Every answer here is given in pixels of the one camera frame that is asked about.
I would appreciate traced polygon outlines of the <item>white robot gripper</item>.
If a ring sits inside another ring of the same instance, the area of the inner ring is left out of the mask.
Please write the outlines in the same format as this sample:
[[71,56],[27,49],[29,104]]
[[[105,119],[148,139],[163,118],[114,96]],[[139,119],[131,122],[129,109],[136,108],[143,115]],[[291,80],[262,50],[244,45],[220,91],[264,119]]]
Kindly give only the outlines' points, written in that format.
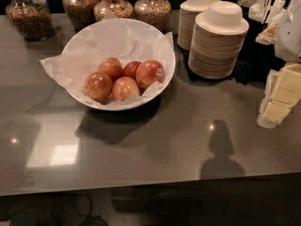
[[[301,61],[301,0],[291,0],[277,24],[275,55],[285,61]],[[279,72],[271,70],[266,78],[264,98],[257,124],[274,129],[301,100],[301,64],[287,63]]]

